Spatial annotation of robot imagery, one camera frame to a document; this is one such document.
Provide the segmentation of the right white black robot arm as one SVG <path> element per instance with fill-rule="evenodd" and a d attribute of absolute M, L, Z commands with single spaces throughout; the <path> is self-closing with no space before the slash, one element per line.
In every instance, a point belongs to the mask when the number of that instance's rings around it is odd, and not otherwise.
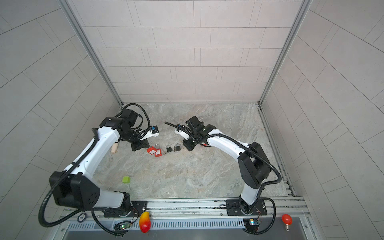
<path fill-rule="evenodd" d="M 274 203 L 271 198 L 262 197 L 262 191 L 268 185 L 275 185 L 282 181 L 279 171 L 270 163 L 260 144 L 239 142 L 225 134 L 213 125 L 205 126 L 196 116 L 186 121 L 185 125 L 165 123 L 175 129 L 175 133 L 183 137 L 183 146 L 192 151 L 195 146 L 206 148 L 215 147 L 234 158 L 240 169 L 244 188 L 237 201 L 226 201 L 220 205 L 220 209 L 227 213 L 244 215 L 244 232 L 251 235 L 261 235 L 268 232 L 277 214 L 276 205 L 273 205 L 271 223 L 260 230 L 261 217 L 265 215 L 262 207 L 266 201 Z"/>

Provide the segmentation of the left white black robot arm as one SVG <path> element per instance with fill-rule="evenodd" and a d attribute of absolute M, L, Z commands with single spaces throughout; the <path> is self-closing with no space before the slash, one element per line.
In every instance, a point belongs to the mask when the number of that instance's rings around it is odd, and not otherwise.
<path fill-rule="evenodd" d="M 51 189 L 43 199 L 38 221 L 42 227 L 50 228 L 70 219 L 76 214 L 85 214 L 90 211 L 94 221 L 105 232 L 117 237 L 123 237 L 127 229 L 117 228 L 110 230 L 98 220 L 95 212 L 126 217 L 133 215 L 133 224 L 139 219 L 139 211 L 131 203 L 130 195 L 126 192 L 102 190 L 93 182 L 93 176 L 99 164 L 115 143 L 129 142 L 133 151 L 148 149 L 148 138 L 157 137 L 159 129 L 151 124 L 147 112 L 139 104 L 134 104 L 143 114 L 139 115 L 127 104 L 121 108 L 114 117 L 106 117 L 99 128 L 93 128 L 92 140 L 82 153 L 61 172 L 54 172 L 49 179 Z M 50 199 L 54 199 L 58 206 L 74 208 L 73 213 L 55 221 L 45 219 L 46 207 Z"/>

